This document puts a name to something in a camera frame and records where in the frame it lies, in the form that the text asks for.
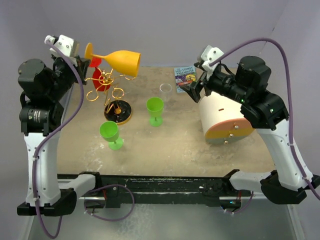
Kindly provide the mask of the orange wine glass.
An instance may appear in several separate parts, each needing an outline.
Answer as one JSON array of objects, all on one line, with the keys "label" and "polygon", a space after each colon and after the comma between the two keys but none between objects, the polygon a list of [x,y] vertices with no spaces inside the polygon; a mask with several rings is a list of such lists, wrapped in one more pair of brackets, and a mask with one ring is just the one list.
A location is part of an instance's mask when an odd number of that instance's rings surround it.
[{"label": "orange wine glass", "polygon": [[141,53],[129,50],[118,50],[108,55],[98,55],[94,54],[93,44],[89,42],[85,48],[84,57],[90,60],[92,58],[102,59],[117,72],[127,76],[137,77]]}]

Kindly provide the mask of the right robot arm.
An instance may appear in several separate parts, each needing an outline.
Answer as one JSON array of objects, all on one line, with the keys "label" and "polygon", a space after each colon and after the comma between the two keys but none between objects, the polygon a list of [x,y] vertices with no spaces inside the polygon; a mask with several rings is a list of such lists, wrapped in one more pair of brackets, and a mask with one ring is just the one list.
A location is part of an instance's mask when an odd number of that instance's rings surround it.
[{"label": "right robot arm", "polygon": [[241,105],[240,112],[263,139],[275,165],[271,172],[247,173],[235,169],[222,183],[228,196],[239,190],[260,192],[274,204],[297,205],[306,190],[317,188],[320,177],[312,174],[302,157],[292,152],[294,140],[289,132],[289,113],[283,99],[267,90],[271,69],[257,56],[242,57],[235,74],[223,73],[219,63],[213,74],[204,71],[197,81],[181,88],[196,102],[212,92]]}]

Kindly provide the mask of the white round drawer box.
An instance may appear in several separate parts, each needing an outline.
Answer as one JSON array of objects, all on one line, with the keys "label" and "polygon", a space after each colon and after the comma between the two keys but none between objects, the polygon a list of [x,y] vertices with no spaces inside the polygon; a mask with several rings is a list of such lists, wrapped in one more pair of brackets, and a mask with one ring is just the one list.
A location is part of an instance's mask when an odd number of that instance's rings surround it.
[{"label": "white round drawer box", "polygon": [[215,92],[201,98],[199,115],[204,139],[208,144],[234,143],[254,131],[241,113],[241,106],[240,103]]}]

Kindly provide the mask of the gold wine glass rack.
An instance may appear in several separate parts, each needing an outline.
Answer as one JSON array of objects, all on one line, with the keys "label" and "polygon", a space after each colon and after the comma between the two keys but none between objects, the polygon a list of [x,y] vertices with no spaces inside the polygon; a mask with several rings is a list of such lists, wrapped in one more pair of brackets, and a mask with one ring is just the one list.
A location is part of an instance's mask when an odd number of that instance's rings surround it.
[{"label": "gold wine glass rack", "polygon": [[120,79],[120,75],[114,75],[113,69],[110,71],[100,69],[103,77],[102,85],[110,85],[110,88],[106,91],[97,91],[93,84],[93,78],[89,77],[85,80],[92,82],[94,89],[90,90],[86,94],[86,99],[89,102],[95,102],[99,97],[104,96],[105,100],[103,103],[104,110],[103,115],[107,121],[113,121],[117,125],[123,125],[127,123],[133,114],[133,109],[130,103],[124,100],[124,90],[121,88],[120,83],[117,79]]}]

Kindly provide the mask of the clear wine glass front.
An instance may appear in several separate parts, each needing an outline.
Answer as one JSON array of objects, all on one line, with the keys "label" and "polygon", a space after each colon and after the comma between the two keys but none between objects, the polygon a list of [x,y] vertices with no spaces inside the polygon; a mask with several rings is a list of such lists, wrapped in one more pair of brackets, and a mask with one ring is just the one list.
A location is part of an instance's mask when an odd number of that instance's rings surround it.
[{"label": "clear wine glass front", "polygon": [[123,89],[125,94],[128,94],[132,90],[131,81],[133,81],[134,79],[134,77],[131,77],[129,75],[120,75],[120,87]]}]

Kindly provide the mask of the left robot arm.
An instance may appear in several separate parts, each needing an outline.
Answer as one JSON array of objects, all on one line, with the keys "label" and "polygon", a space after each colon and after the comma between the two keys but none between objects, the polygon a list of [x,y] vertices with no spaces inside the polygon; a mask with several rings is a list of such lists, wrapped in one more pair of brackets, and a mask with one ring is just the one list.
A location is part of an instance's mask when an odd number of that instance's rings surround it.
[{"label": "left robot arm", "polygon": [[47,217],[70,215],[77,203],[79,185],[60,187],[57,175],[57,132],[41,148],[39,144],[56,130],[62,121],[61,98],[77,78],[61,57],[53,58],[53,68],[38,59],[29,59],[18,68],[20,95],[19,120],[28,154],[28,190],[25,201],[17,207],[20,216],[40,214]]}]

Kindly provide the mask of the red wine glass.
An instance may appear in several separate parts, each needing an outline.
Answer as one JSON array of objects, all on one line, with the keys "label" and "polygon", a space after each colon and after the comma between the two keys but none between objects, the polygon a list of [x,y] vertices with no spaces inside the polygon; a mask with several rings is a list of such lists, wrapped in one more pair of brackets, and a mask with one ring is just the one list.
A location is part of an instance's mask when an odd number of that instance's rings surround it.
[{"label": "red wine glass", "polygon": [[110,85],[102,85],[104,78],[99,69],[99,66],[101,63],[102,63],[101,58],[93,57],[89,65],[90,68],[94,68],[94,72],[92,75],[92,78],[93,78],[92,83],[94,85],[94,88],[98,92],[104,92],[110,88]]}]

